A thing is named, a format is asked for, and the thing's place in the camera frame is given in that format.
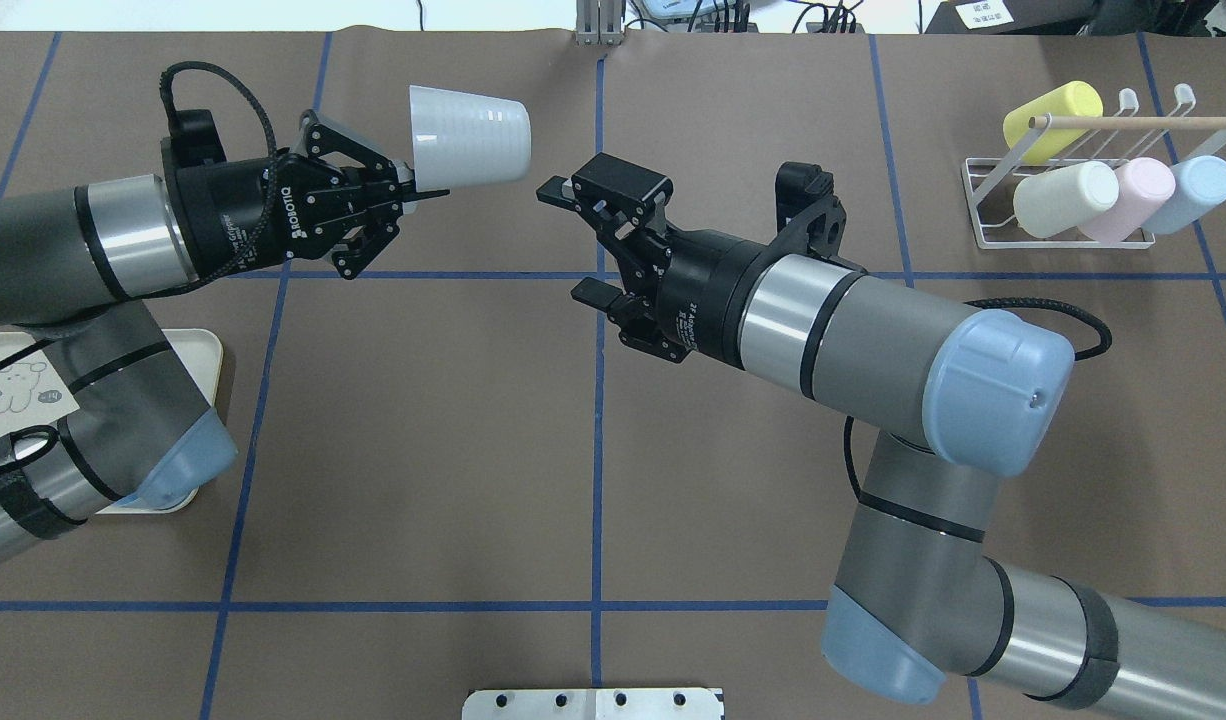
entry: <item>wooden dowel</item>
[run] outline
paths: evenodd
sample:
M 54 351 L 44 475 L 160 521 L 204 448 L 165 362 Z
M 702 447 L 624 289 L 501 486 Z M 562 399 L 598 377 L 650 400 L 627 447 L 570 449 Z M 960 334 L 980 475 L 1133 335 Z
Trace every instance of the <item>wooden dowel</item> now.
M 1031 128 L 1051 129 L 1226 129 L 1226 118 L 1080 118 L 1037 115 Z

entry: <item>drying rack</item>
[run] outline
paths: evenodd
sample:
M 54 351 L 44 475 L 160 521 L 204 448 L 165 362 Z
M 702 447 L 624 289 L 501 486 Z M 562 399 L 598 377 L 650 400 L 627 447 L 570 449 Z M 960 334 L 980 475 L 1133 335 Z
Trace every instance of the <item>drying rack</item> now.
M 973 222 L 973 237 L 977 238 L 978 247 L 982 247 L 983 250 L 1020 250 L 1038 249 L 1040 247 L 1143 250 L 1154 245 L 1156 237 L 1143 228 L 1134 231 L 1129 236 L 1129 240 L 1116 243 L 1090 240 L 1075 228 L 1051 238 L 1032 237 L 1016 222 L 1016 215 L 1011 211 L 1011 191 L 1026 177 L 1085 163 L 1089 159 L 1101 159 L 1112 169 L 1119 168 L 1129 159 L 1145 155 L 1166 132 L 1213 131 L 1213 135 L 1197 145 L 1184 159 L 1195 158 L 1199 155 L 1215 155 L 1226 145 L 1226 117 L 1190 117 L 1190 110 L 1195 108 L 1195 94 L 1189 85 L 1177 85 L 1175 99 L 1176 105 L 1170 114 L 1162 118 L 1139 118 L 1137 117 L 1140 109 L 1138 94 L 1132 88 L 1124 88 L 1119 97 L 1121 108 L 1111 117 L 1037 115 L 1030 118 L 1026 135 L 1003 158 L 966 158 L 961 168 L 964 195 L 969 200 L 969 217 Z M 1026 151 L 1031 150 L 1045 132 L 1056 129 L 1080 129 L 1085 132 L 1056 158 L 1047 159 L 1041 164 L 1025 166 L 1022 157 Z M 1141 136 L 1121 155 L 1105 155 L 1111 141 L 1119 132 L 1141 132 Z M 1076 152 L 1084 147 L 1092 147 L 1094 141 L 1098 139 L 1102 141 L 1092 152 L 1085 152 L 1083 158 L 1074 158 Z

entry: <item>robotiq logo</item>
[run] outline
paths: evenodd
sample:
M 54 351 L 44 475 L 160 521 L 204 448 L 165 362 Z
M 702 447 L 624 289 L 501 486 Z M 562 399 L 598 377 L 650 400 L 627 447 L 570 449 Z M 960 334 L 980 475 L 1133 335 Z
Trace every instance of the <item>robotiq logo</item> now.
M 293 188 L 282 186 L 280 189 L 280 195 L 284 197 L 284 213 L 289 217 L 289 229 L 293 231 L 291 237 L 306 237 L 306 232 L 303 231 L 302 223 L 298 223 L 297 218 L 297 206 L 293 205 Z

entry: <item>cartoon animal drawing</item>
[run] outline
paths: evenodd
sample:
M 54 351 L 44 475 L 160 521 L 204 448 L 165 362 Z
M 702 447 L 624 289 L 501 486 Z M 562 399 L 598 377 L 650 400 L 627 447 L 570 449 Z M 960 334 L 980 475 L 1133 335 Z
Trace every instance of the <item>cartoon animal drawing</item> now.
M 40 384 L 47 363 L 13 363 L 0 370 L 0 415 L 22 413 L 31 405 L 32 391 Z

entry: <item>yellow cup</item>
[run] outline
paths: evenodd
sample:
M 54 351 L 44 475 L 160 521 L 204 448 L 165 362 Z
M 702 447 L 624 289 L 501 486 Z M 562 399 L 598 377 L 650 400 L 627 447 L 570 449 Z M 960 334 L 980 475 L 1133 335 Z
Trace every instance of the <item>yellow cup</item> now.
M 1027 120 L 1034 115 L 1079 115 L 1080 118 L 1101 118 L 1102 99 L 1091 85 L 1079 79 L 1065 83 L 1062 87 L 1046 92 L 1037 99 L 1026 102 L 1021 108 L 1016 108 L 1005 115 L 1005 142 L 1009 147 L 1018 145 L 1021 136 L 1030 129 Z M 1022 163 L 1034 166 L 1051 159 L 1058 155 L 1067 145 L 1079 140 L 1084 135 L 1081 129 L 1051 129 L 1045 132 L 1038 142 L 1022 156 Z

